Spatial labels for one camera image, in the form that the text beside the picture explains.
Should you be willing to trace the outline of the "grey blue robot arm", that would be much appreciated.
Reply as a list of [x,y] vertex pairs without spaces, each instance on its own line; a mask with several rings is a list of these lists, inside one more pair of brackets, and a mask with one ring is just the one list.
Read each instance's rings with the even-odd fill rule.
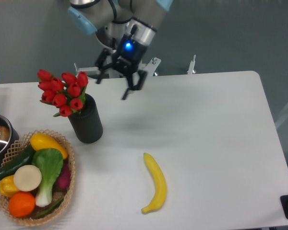
[[142,89],[148,76],[139,65],[172,5],[171,0],[71,0],[67,10],[76,27],[96,34],[104,49],[95,61],[100,84],[108,69],[127,80],[122,97]]

